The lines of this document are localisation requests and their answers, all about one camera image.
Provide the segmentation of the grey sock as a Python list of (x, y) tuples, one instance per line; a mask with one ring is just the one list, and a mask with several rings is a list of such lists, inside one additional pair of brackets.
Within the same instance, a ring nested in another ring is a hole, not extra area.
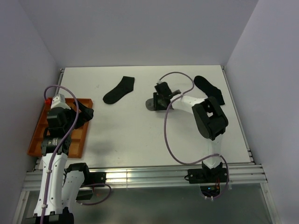
[[(168, 99), (168, 105), (170, 104), (171, 102), (171, 99), (176, 96), (176, 95), (179, 95), (181, 94), (181, 91), (180, 90), (176, 90), (174, 92), (170, 92), (170, 95), (167, 95), (166, 92), (157, 92), (159, 95), (162, 95), (164, 98)], [(145, 106), (146, 108), (149, 110), (149, 111), (154, 111), (154, 108), (153, 108), (153, 98), (150, 98), (148, 100), (146, 100), (145, 102)]]

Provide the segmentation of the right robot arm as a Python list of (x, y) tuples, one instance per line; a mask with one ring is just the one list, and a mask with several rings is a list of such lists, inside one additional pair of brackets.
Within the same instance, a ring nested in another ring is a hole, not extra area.
[[(158, 82), (155, 86), (153, 97), (146, 100), (146, 108), (150, 111), (165, 111), (164, 116), (164, 141), (171, 157), (182, 165), (195, 165), (203, 163), (206, 166), (202, 170), (203, 179), (212, 182), (218, 177), (217, 167), (221, 163), (227, 164), (221, 154), (222, 137), (228, 126), (228, 119), (214, 97), (194, 98), (187, 96), (180, 90), (171, 91), (166, 82)], [(180, 161), (172, 153), (167, 139), (167, 118), (171, 109), (188, 112), (194, 116), (197, 129), (201, 136), (207, 139), (208, 155), (198, 161), (186, 163)]]

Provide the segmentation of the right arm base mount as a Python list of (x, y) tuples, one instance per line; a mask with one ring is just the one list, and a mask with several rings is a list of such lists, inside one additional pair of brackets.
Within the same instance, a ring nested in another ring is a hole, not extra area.
[(200, 184), (200, 191), (204, 197), (214, 199), (221, 194), (221, 183), (228, 184), (229, 176), (223, 163), (220, 162), (215, 168), (208, 168), (202, 163), (202, 168), (188, 169), (184, 177), (189, 184)]

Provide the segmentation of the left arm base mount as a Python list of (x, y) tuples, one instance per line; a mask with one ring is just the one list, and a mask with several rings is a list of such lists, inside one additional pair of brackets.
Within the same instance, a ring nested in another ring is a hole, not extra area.
[(77, 194), (77, 201), (90, 200), (95, 192), (96, 187), (105, 187), (106, 173), (105, 172), (90, 172), (87, 180), (81, 185)]

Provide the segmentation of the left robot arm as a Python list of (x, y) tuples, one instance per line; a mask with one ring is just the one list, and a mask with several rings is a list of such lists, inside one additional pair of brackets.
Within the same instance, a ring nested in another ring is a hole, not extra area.
[(43, 175), (38, 202), (33, 217), (26, 218), (27, 224), (72, 224), (71, 212), (81, 186), (90, 183), (91, 174), (86, 163), (75, 163), (65, 167), (71, 133), (93, 118), (93, 109), (74, 102), (69, 107), (58, 98), (52, 100), (47, 112), (48, 126), (41, 143)]

